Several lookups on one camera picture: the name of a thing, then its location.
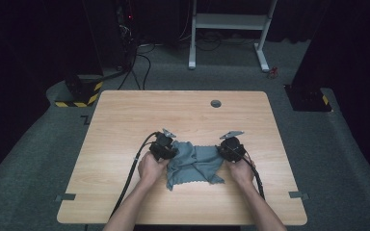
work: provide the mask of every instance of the dark background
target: dark background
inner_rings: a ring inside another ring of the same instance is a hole
[[[65,2],[81,4],[77,0]],[[162,42],[179,38],[186,25],[188,2],[169,1],[169,6],[166,2],[145,0],[137,9],[136,1],[130,2],[134,19],[139,17],[141,36]],[[225,0],[198,1],[198,8],[210,13],[264,13],[268,6],[269,1],[265,0],[238,0],[231,4]],[[76,53],[94,59],[91,64],[97,63],[94,68],[101,69],[101,59],[93,57],[101,53],[95,49],[99,38],[93,39],[93,28],[79,24],[86,29],[80,31],[78,38],[91,45],[80,46],[81,50],[71,54],[63,41],[53,37],[63,22],[50,15],[61,8],[62,5],[48,8],[44,1],[0,0],[0,163],[49,107],[45,91],[70,73],[75,74],[70,67],[76,65],[69,62],[76,61]],[[83,20],[87,12],[70,13],[70,18],[77,14],[86,26],[90,25],[89,19]],[[162,19],[170,23],[161,24]],[[159,25],[159,30],[149,30],[152,27],[145,21]],[[353,136],[370,163],[370,1],[279,0],[267,39],[312,39],[296,76],[300,80],[297,83],[310,90],[333,89]]]

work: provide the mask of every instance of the white metal stand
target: white metal stand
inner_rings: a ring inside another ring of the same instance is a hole
[[[262,31],[259,43],[254,44],[254,51],[260,62],[262,71],[268,72],[266,58],[263,54],[263,45],[272,22],[273,12],[275,11],[278,0],[272,0],[267,15],[245,15],[245,14],[217,14],[217,13],[197,13],[197,0],[194,0],[192,16],[191,47],[189,53],[189,68],[197,67],[196,33],[197,28],[211,29],[233,29],[233,30],[253,30]]]

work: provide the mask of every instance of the crumpled cloth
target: crumpled cloth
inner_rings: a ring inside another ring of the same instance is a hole
[[[193,146],[190,142],[174,141],[172,148],[176,148],[177,152],[167,166],[167,188],[170,191],[173,185],[194,181],[211,184],[225,182],[216,175],[224,158],[215,146]]]

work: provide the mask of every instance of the black cable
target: black cable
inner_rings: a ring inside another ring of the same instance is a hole
[[[181,40],[181,38],[185,35],[185,32],[186,32],[186,29],[188,27],[188,23],[189,23],[189,18],[190,18],[190,15],[191,15],[191,1],[188,1],[188,15],[186,16],[186,21],[185,21],[185,26],[184,26],[184,30],[182,31],[182,34],[179,36],[179,40]]]
[[[124,76],[124,79],[122,80],[121,84],[119,85],[119,87],[117,88],[117,90],[120,90],[122,85],[124,85],[125,83],[125,80],[127,80],[127,77],[128,75],[131,73],[131,71],[133,70],[134,68],[134,64],[136,62],[136,59],[137,59],[137,56],[134,56],[134,60],[133,60],[133,63],[130,65],[128,71],[127,71],[127,74]]]
[[[140,87],[140,83],[138,82],[137,75],[135,74],[134,69],[131,71],[131,73],[132,73],[132,74],[133,74],[133,76],[134,76],[134,80],[135,80],[135,83],[137,84],[137,88],[138,88],[138,90],[140,90],[140,89],[141,89],[141,87]]]
[[[217,42],[221,41],[222,39],[220,36],[211,36],[211,37],[202,36],[202,40],[204,42]]]
[[[144,141],[144,142],[143,142],[143,144],[141,145],[140,149],[138,150],[137,155],[135,156],[135,159],[134,159],[133,165],[131,166],[130,172],[129,172],[129,174],[128,174],[127,180],[125,181],[124,188],[122,189],[121,195],[119,196],[119,200],[117,201],[117,204],[116,204],[116,206],[114,207],[113,212],[111,213],[110,217],[114,214],[114,212],[115,212],[115,211],[116,211],[116,209],[119,207],[119,205],[121,204],[122,200],[124,199],[125,193],[127,192],[128,186],[130,185],[131,178],[133,177],[134,170],[135,170],[135,167],[136,167],[136,165],[137,165],[138,159],[140,158],[141,151],[142,151],[142,150],[143,150],[143,148],[147,145],[147,141],[149,140],[149,138],[151,138],[152,136],[155,136],[155,135],[157,135],[157,134],[158,134],[158,132],[151,133],[151,134],[150,134],[150,135],[145,139],[145,141]]]
[[[107,76],[103,76],[103,77],[98,78],[98,79],[82,80],[82,82],[84,82],[85,84],[99,83],[99,82],[103,82],[103,81],[106,81],[106,80],[109,80],[109,79],[117,78],[117,77],[123,75],[124,73],[125,73],[125,70],[122,70],[122,71],[119,71],[117,73],[114,73],[114,74],[111,74],[111,75],[107,75]]]
[[[151,60],[147,56],[144,56],[144,55],[137,55],[137,56],[143,57],[148,61],[148,70],[146,71],[146,74],[143,80],[143,90],[145,90],[145,81],[146,81],[146,77],[148,76],[149,70],[151,69]]]
[[[254,167],[251,164],[251,162],[249,162],[248,160],[246,160],[244,157],[242,157],[242,159],[251,167],[251,170],[253,171],[254,177],[256,178],[256,183],[257,183],[257,188],[259,189],[259,194],[261,195],[261,197],[263,197],[263,199],[266,200],[266,198],[264,197],[263,184],[261,182],[261,179],[260,179],[260,176],[259,176],[259,172],[257,172],[256,167]]]
[[[254,177],[256,178],[256,183],[257,183],[257,188],[259,189],[259,194],[261,195],[261,197],[263,197],[264,200],[266,200],[266,198],[264,197],[263,183],[260,179],[259,172],[256,170],[256,167],[254,167],[253,164],[251,163],[251,155],[249,155],[248,151],[246,151],[246,153],[248,154],[250,161],[246,160],[246,158],[243,155],[237,153],[235,150],[230,148],[227,144],[226,144],[226,147],[229,150],[231,150],[233,153],[235,153],[236,155],[240,156],[242,160],[244,160],[249,165],[249,167],[251,167],[251,171],[253,172]]]
[[[211,49],[205,49],[205,48],[201,48],[200,46],[195,45],[195,47],[197,49],[201,50],[201,51],[214,51],[214,50],[218,49],[222,45],[222,40],[219,37],[216,37],[216,38],[203,38],[203,41],[206,42],[206,43],[217,42],[218,44],[214,48],[211,48]]]
[[[155,49],[155,47],[156,47],[155,43],[151,43],[149,45],[152,45],[152,48],[150,50],[147,50],[147,51],[144,51],[144,52],[139,52],[137,54],[143,55],[143,54],[149,53],[149,52],[153,51]]]
[[[225,40],[222,40],[222,44],[223,45],[247,45],[247,44],[251,44],[251,43],[254,43],[254,39],[250,39],[250,40],[247,40],[247,39],[243,39],[242,41],[225,41]]]

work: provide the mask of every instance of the table surface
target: table surface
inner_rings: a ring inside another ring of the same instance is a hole
[[[212,100],[222,106],[214,108]],[[61,223],[106,223],[135,154],[152,132],[168,129],[176,141],[219,145],[220,136],[238,136],[256,164],[266,201],[286,225],[307,221],[297,185],[266,93],[261,91],[105,90],[101,93],[58,213]],[[224,184],[193,182],[166,188],[160,180],[145,199],[139,224],[253,224],[248,206],[226,165]],[[136,170],[127,196],[139,181]]]

